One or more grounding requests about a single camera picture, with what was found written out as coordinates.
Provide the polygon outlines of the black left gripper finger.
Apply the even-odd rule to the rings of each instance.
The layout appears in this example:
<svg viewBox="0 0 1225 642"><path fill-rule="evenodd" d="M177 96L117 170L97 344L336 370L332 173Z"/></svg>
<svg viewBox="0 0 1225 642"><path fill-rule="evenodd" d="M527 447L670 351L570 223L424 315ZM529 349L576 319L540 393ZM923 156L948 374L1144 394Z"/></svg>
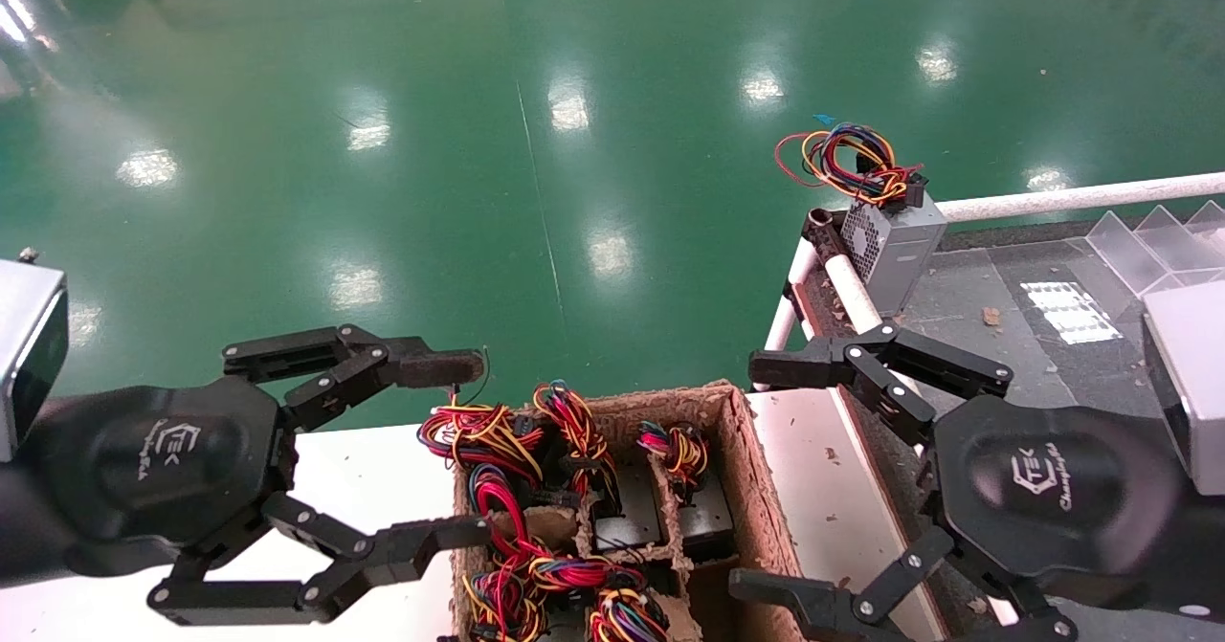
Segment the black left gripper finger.
<svg viewBox="0 0 1225 642"><path fill-rule="evenodd" d="M281 410L312 432L390 387L454 390L480 380L477 349L434 350L420 337L382 338L354 323L224 346L223 371L251 383L303 379Z"/></svg>
<svg viewBox="0 0 1225 642"><path fill-rule="evenodd" d="M303 582L207 580L209 568L230 564L272 531L330 564ZM372 589L421 580L437 554L491 542L492 527L481 516L403 521L368 535L277 491L254 519L184 549L170 575L149 591L148 605L179 626L327 624Z"/></svg>

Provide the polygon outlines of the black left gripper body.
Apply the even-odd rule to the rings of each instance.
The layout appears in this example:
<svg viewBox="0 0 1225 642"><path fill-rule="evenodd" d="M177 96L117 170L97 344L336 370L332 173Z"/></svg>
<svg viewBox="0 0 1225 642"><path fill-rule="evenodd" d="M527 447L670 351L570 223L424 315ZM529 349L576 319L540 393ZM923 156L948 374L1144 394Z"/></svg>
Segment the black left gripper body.
<svg viewBox="0 0 1225 642"><path fill-rule="evenodd" d="M20 576L174 564L293 485L295 430L241 379L48 401L20 447Z"/></svg>

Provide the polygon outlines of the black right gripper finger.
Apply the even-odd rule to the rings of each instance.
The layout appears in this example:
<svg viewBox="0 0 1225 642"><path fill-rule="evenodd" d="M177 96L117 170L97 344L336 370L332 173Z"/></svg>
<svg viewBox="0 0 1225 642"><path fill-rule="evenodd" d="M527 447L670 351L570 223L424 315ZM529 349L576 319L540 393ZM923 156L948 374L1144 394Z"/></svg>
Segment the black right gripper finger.
<svg viewBox="0 0 1225 642"><path fill-rule="evenodd" d="M799 350L752 350L748 380L780 390L844 387L909 446L930 445L936 410L907 381L943 390L960 401L1005 397L1013 371L958 346L877 325L854 337L813 337Z"/></svg>
<svg viewBox="0 0 1225 642"><path fill-rule="evenodd" d="M1076 641L1078 629L1051 606L1036 582L1019 576L1000 578L986 567L985 555L970 542L942 527L931 527L889 564L861 593L831 582L771 575L761 568L733 568L731 597L779 606L791 613L809 641L905 641L891 621L902 600L947 564L989 595L1007 600L1016 622L963 633L963 641Z"/></svg>

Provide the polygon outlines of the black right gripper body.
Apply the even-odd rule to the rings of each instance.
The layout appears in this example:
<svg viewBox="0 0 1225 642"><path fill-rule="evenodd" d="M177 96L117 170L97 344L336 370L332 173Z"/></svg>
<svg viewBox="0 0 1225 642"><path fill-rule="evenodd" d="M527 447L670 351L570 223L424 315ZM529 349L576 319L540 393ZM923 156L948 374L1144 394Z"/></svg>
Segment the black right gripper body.
<svg viewBox="0 0 1225 642"><path fill-rule="evenodd" d="M1186 494L1155 418L980 395L933 425L942 516L1011 575L1129 575Z"/></svg>

